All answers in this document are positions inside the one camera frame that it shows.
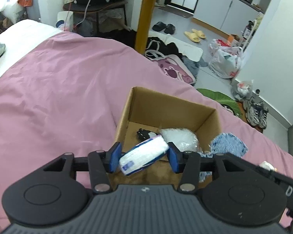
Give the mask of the yellow slipper right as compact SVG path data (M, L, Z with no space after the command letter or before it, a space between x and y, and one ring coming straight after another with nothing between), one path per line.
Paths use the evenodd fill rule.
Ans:
M200 39L206 39L206 35L204 34L203 31L201 30L196 30L196 29L192 29L192 32L195 33L197 35L198 38Z

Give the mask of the black slipper right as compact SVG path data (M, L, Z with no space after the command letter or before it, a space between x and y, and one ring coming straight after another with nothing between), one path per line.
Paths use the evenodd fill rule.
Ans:
M173 24L168 24L164 29L165 34L174 35L176 31L176 27Z

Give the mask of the yellow slipper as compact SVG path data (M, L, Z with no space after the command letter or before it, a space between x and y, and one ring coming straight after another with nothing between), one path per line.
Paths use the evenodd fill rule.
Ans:
M184 34L194 43L200 43L201 39L193 32L185 31Z
M204 34L203 31L201 30L196 30L196 29L192 29L192 32L195 33L197 35L198 38L200 39L206 39L206 35Z

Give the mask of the brown cardboard box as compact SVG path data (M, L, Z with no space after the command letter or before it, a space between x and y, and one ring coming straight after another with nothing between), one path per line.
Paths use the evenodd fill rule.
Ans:
M161 128L187 128L199 141L199 148L209 151L211 141L221 130L216 109L162 94L142 87L131 89L117 126L115 140L127 152L138 144L139 128L157 132ZM109 174L113 188L119 184L172 184L178 186L181 174L175 174L163 157L145 170L125 176L120 170Z

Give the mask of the small clear trash bag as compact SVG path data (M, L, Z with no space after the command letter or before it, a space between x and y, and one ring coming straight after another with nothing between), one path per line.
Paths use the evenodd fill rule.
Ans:
M233 84L232 95L237 101L244 101L252 96L253 80L240 81Z

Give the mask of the pink bed sheet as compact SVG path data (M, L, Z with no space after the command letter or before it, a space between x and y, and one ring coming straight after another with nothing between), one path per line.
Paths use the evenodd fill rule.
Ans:
M215 108L223 132L247 145L245 160L267 161L293 178L292 155L191 85L164 75L118 41L63 32L0 78L0 231L9 225L4 190L65 152L86 156L109 149L136 86Z

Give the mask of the white floor mat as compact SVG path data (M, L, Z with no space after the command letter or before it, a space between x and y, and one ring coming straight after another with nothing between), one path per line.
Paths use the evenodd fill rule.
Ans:
M196 47L192 44L188 44L184 41L181 41L170 34L163 34L160 32L149 31L148 37L158 37L164 44L168 45L169 43L175 43L178 48L179 53L188 57L188 59L198 62L200 61L203 50L199 47Z

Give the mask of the green leaf cartoon rug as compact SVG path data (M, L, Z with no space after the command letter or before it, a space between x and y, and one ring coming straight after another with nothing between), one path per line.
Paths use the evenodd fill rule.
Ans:
M212 90L203 89L203 88L198 88L197 91L200 92L205 97L208 97L218 102L223 108L228 110L230 113L232 113L236 117L241 118L242 113L238 103L232 98L230 98L229 96L218 91L212 91Z

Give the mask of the black white small soft item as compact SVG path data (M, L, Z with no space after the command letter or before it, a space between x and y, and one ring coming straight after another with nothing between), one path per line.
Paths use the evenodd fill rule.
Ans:
M146 129L142 129L140 128L137 132L137 137L138 137L138 140L140 142L143 142L143 141L146 141L152 137L155 137L157 136L158 134L153 132L153 131L150 131L150 130L146 130Z

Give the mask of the dark wooden chair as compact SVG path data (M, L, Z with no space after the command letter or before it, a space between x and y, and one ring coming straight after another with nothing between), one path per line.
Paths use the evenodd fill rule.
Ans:
M107 3L103 5L78 5L74 2L67 3L63 5L64 11L72 11L75 14L82 14L83 18L80 22L74 25L73 29L77 32L78 28L85 20L89 20L92 22L92 27L95 31L95 35L100 35L100 23L99 18L100 14L108 13L112 10L122 10L122 14L120 18L112 18L116 20L116 23L119 24L123 28L128 28L127 25L127 15L126 15L126 8L127 2L124 0L117 0L112 3Z

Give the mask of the yellow slipper left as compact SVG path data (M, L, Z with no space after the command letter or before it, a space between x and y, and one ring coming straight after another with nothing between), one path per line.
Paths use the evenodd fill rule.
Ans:
M193 32L185 31L184 34L194 43L200 43L201 39Z

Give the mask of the large white red shopping bag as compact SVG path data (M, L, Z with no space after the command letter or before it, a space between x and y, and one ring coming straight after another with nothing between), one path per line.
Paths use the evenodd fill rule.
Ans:
M208 48L212 56L209 69L222 79L234 78L242 67L242 48L230 47L220 39L213 39Z

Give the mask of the white crumpled plastic ball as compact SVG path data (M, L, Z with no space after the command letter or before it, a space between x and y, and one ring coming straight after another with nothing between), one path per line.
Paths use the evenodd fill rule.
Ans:
M259 164L259 166L268 171L275 171L275 172L277 171L277 168L275 168L271 163L267 161L263 161L262 163Z

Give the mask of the round yellow-edged table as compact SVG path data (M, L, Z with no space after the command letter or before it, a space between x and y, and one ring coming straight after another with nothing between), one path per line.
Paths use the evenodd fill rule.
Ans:
M146 36L146 40L149 36L149 31L151 30L151 27L153 24L157 22L157 20L160 20L160 7L155 5L156 0L147 0L147 7L151 7L151 3L153 3L153 10L147 9L148 16L149 16L149 24L146 21L146 8L143 7L143 1L145 0L128 0L129 4L127 5L127 8L130 9L130 19L129 23L131 24L131 28L135 30L137 33L139 33L139 25L143 24L144 26L144 32Z

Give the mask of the grey blue cloth on floor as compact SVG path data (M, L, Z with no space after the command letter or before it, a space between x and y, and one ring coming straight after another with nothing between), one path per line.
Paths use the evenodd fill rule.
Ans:
M188 68L188 70L192 73L192 75L195 77L195 79L197 78L200 67L203 68L208 66L208 63L204 61L203 58L200 58L199 61L193 61L189 59L187 56L182 56L181 60L184 63L184 65Z

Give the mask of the black slipper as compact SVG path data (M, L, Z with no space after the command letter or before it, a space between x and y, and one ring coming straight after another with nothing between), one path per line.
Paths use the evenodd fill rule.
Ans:
M167 27L167 25L161 21L155 23L155 25L153 25L152 30L155 32L161 32L163 30L165 30Z
M165 34L174 35L176 31L176 27L173 24L168 24L164 29Z

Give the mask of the clear bag of white filling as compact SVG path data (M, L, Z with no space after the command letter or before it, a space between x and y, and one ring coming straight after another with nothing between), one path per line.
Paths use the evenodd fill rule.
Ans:
M173 143L181 152L199 152L197 136L187 128L166 128L159 130L167 143Z

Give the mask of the grey sneaker near wall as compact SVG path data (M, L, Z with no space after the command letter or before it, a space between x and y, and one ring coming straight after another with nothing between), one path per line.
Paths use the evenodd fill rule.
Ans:
M245 99L243 101L243 109L246 112L247 122L256 127L259 125L259 110L258 106L255 103L254 97L250 97L249 99Z

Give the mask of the grey sneaker outer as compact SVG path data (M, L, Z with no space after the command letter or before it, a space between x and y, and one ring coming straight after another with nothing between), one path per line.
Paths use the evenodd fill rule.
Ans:
M267 114L269 113L268 107L264 104L263 101L257 104L258 118L259 118L259 127L261 129L267 128Z

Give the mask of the black clothes pile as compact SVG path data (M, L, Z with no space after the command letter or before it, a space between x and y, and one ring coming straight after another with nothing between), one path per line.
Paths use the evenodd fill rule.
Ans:
M179 52L179 49L174 42L165 44L164 41L158 37L148 37L146 51L144 53L145 57L152 60L172 54L179 59L182 59L182 54Z

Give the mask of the blue knitted cloth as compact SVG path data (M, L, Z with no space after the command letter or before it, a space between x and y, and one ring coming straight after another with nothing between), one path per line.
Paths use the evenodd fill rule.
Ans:
M239 158L248 152L246 144L232 133L221 133L210 143L210 150L198 152L201 157L213 158L216 154L230 153Z

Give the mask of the blue white tissue pack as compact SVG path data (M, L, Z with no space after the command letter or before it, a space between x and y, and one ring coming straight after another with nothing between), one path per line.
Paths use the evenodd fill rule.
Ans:
M168 149L169 146L161 135L147 139L134 146L120 158L120 170L124 175L131 175L145 169L162 158Z

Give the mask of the white kitchen cabinet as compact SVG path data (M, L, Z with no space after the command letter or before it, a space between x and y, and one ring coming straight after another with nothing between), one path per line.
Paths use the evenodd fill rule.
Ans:
M193 18L230 35L241 34L260 12L244 0L198 0Z

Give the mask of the black slipper left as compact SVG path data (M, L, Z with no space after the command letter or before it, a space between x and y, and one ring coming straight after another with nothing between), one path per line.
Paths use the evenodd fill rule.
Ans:
M153 25L152 30L155 32L161 32L163 30L165 30L167 27L167 25L161 21L155 23L155 25Z

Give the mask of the white small appliance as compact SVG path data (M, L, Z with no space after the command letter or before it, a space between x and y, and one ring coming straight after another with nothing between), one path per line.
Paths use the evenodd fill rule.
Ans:
M56 28L62 31L72 32L73 31L73 12L72 11L61 11L57 14Z

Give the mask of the pink bear laptop bag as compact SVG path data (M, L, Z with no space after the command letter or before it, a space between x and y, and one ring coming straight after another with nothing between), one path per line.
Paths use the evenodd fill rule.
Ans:
M152 62L158 65L165 75L173 79L190 85L194 85L196 83L196 79L190 70L184 65L179 57L174 54L152 59Z

